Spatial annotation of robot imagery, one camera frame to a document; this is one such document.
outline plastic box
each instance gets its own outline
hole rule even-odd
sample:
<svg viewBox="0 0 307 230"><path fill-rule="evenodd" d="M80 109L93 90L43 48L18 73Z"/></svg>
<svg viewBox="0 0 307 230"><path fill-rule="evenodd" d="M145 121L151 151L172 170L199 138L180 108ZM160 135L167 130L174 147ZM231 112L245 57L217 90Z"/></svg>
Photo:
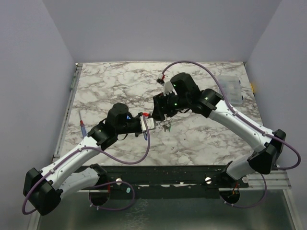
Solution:
<svg viewBox="0 0 307 230"><path fill-rule="evenodd" d="M238 76L216 76L220 85L224 89L226 96L233 105L240 105L243 102L241 93L241 82Z"/></svg>

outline gray wall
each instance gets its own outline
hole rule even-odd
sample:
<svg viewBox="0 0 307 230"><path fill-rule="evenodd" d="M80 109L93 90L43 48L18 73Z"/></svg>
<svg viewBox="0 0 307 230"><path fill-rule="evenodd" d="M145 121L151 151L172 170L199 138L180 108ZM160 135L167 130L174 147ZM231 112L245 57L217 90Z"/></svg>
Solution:
<svg viewBox="0 0 307 230"><path fill-rule="evenodd" d="M281 128L302 155L288 171L296 205L307 228L307 1L283 0L249 58L248 76L257 86L256 100L265 125ZM296 156L284 148L280 164Z"/></svg>
<svg viewBox="0 0 307 230"><path fill-rule="evenodd" d="M51 162L75 64L41 0L1 1L0 31L0 229L24 230L25 173Z"/></svg>
<svg viewBox="0 0 307 230"><path fill-rule="evenodd" d="M281 0L43 0L76 62L247 61Z"/></svg>

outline cable clip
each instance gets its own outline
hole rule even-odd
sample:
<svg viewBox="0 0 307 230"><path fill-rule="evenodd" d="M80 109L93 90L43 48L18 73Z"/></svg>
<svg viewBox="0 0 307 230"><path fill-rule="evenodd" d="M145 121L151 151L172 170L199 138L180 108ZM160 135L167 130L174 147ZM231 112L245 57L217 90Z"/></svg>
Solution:
<svg viewBox="0 0 307 230"><path fill-rule="evenodd" d="M238 114L238 110L234 112L233 116L236 116Z"/></svg>
<svg viewBox="0 0 307 230"><path fill-rule="evenodd" d="M162 76L158 77L157 82L158 82L160 85L164 85L164 78L165 78L165 75L162 74Z"/></svg>
<svg viewBox="0 0 307 230"><path fill-rule="evenodd" d="M144 132L143 135L144 135L144 139L147 140L147 132Z"/></svg>

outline marble tabletop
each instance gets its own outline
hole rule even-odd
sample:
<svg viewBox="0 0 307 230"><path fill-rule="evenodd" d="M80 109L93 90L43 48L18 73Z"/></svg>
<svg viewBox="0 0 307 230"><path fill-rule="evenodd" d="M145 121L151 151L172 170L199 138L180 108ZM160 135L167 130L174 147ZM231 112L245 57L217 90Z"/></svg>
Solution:
<svg viewBox="0 0 307 230"><path fill-rule="evenodd" d="M153 96L163 91L156 82L168 62L112 62L83 65L69 124L61 151L65 155L81 140L79 114L81 111L87 131L106 118L115 103L124 103L132 115L153 111ZM242 62L202 63L214 75L238 76L244 101L236 108L262 124L254 95ZM192 64L177 64L165 74L166 81L177 73L189 73L201 90L216 84L208 73ZM177 114L150 132L151 146L148 157L139 165L213 165L227 164L252 152L251 147L232 131L201 115ZM147 142L143 136L130 134L117 141L106 151L125 160L136 161L145 153ZM85 165L121 165L103 154L90 159Z"/></svg>

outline bolt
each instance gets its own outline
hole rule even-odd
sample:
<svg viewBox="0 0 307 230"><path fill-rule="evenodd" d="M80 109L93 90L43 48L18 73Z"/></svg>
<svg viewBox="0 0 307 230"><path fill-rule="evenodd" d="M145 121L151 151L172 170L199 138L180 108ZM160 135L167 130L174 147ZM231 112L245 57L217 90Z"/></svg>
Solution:
<svg viewBox="0 0 307 230"><path fill-rule="evenodd" d="M206 184L211 184L212 179L210 177L206 177L205 182Z"/></svg>
<svg viewBox="0 0 307 230"><path fill-rule="evenodd" d="M117 185L121 185L122 179L117 178L116 181L119 182L119 183L116 183Z"/></svg>

